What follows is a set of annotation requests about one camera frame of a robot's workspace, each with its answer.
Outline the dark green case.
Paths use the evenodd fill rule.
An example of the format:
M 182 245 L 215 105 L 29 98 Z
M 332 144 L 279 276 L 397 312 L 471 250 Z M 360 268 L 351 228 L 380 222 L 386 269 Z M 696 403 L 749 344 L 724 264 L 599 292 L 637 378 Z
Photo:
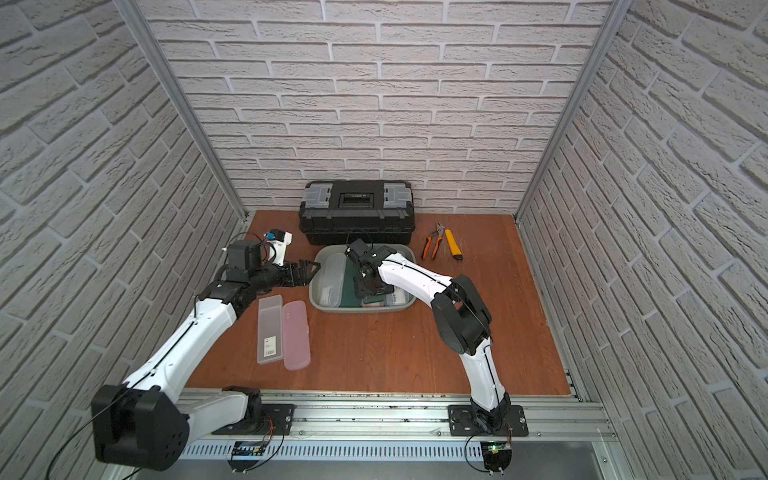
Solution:
M 340 308 L 360 308 L 362 299 L 357 295 L 355 287 L 355 278 L 359 271 L 354 264 L 345 259 L 345 270 L 342 282 L 342 295 Z
M 362 298 L 361 306 L 363 308 L 385 307 L 387 305 L 387 297 L 392 292 L 392 288 L 385 287 L 369 293 Z

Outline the clear pencil case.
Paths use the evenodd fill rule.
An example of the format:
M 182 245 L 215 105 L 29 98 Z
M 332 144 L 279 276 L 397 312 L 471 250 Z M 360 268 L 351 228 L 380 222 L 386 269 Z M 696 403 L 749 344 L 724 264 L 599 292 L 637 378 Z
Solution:
M 400 307 L 405 306 L 409 302 L 409 294 L 404 290 L 395 287 L 392 293 L 389 293 L 385 297 L 385 305 L 387 307 Z
M 318 303 L 322 307 L 337 308 L 341 303 L 342 282 L 346 256 L 334 253 L 322 266 Z

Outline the clear rectangular case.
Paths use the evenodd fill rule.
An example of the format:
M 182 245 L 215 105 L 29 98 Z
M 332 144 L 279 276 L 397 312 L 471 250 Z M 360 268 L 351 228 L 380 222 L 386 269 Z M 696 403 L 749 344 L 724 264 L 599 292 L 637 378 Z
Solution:
M 258 301 L 257 363 L 264 365 L 283 359 L 281 295 L 261 298 Z

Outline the pink pencil case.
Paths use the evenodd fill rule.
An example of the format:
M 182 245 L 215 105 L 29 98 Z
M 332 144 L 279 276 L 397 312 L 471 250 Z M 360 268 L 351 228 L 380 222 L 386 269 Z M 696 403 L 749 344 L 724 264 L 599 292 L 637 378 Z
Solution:
M 292 301 L 282 308 L 284 366 L 289 371 L 306 368 L 311 361 L 306 303 Z

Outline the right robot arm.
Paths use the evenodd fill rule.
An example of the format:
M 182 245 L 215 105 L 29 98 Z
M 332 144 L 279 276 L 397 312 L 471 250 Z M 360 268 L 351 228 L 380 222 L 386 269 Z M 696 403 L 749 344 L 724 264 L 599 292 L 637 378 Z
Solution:
M 502 429 L 511 401 L 492 355 L 492 315 L 472 280 L 430 271 L 387 246 L 371 250 L 357 241 L 345 255 L 357 270 L 356 287 L 363 294 L 398 288 L 431 309 L 441 340 L 459 356 L 468 378 L 475 428 L 485 434 Z

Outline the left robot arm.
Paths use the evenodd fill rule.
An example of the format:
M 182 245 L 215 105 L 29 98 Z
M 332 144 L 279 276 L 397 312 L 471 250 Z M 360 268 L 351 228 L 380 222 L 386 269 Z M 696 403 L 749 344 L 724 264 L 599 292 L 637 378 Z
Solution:
M 188 443 L 216 431 L 273 431 L 256 389 L 228 387 L 186 407 L 177 401 L 211 347 L 258 297 L 276 288 L 304 287 L 320 268 L 309 260 L 250 270 L 220 267 L 191 313 L 150 359 L 121 384 L 104 385 L 93 396 L 96 459 L 163 471 Z

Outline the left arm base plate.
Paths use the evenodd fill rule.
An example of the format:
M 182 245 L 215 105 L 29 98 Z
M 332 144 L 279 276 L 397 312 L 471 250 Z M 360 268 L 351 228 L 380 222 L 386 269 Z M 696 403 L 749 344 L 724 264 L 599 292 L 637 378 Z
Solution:
M 247 413 L 244 419 L 214 430 L 212 434 L 264 436 L 273 429 L 274 435 L 287 436 L 291 432 L 295 409 L 295 404 L 262 404 Z

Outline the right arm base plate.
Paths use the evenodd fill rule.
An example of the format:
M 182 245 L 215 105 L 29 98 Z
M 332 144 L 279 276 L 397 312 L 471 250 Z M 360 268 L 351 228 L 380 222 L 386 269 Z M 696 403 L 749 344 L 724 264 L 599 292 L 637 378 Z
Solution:
M 472 405 L 447 407 L 450 435 L 453 437 L 508 436 L 527 437 L 529 429 L 520 405 L 502 405 L 491 413 Z

